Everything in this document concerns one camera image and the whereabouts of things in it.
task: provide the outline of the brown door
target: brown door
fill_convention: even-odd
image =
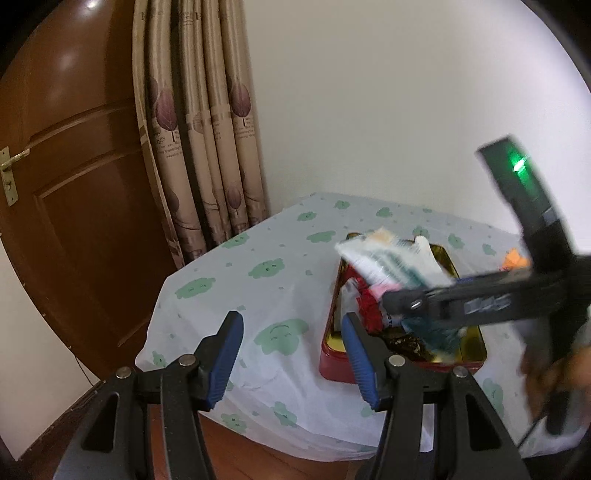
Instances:
[[[139,144],[132,0],[64,0],[0,80],[0,149],[30,148],[0,191],[8,255],[33,302],[97,376],[141,349],[174,264]]]

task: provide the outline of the table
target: table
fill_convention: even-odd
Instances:
[[[174,273],[158,301],[136,359],[161,368],[214,334],[228,310],[245,333],[226,394],[212,420],[287,454],[320,461],[356,460],[376,450],[384,413],[374,413],[356,385],[318,372],[320,345],[339,257],[349,232],[386,227],[402,238],[426,236],[445,247],[460,276],[499,270],[516,235],[430,208],[316,193]],[[518,441],[529,426],[518,365],[524,346],[510,323],[482,327],[488,359],[475,375]],[[421,450],[432,445],[426,406]],[[584,432],[552,438],[538,426],[522,449],[542,455],[576,445]]]

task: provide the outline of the door handle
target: door handle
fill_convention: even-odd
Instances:
[[[4,187],[4,195],[8,206],[11,207],[18,200],[17,185],[14,183],[14,176],[12,175],[12,165],[22,158],[25,158],[31,150],[27,148],[14,157],[10,156],[8,147],[0,151],[0,176],[2,176],[2,186]]]

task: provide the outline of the curtain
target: curtain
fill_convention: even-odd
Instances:
[[[138,128],[177,268],[267,218],[240,1],[135,1]]]

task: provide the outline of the screw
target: screw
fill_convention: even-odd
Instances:
[[[453,367],[453,374],[458,378],[466,378],[468,376],[468,370],[466,370],[466,367]]]
[[[406,360],[402,355],[392,355],[388,358],[388,362],[390,362],[390,365],[393,367],[401,367],[406,363]]]
[[[115,376],[123,380],[131,375],[131,369],[129,367],[121,367],[115,372]]]
[[[195,358],[195,355],[192,353],[185,353],[184,355],[181,355],[181,357],[178,359],[178,362],[183,367],[190,367],[196,362],[196,360],[197,359]]]

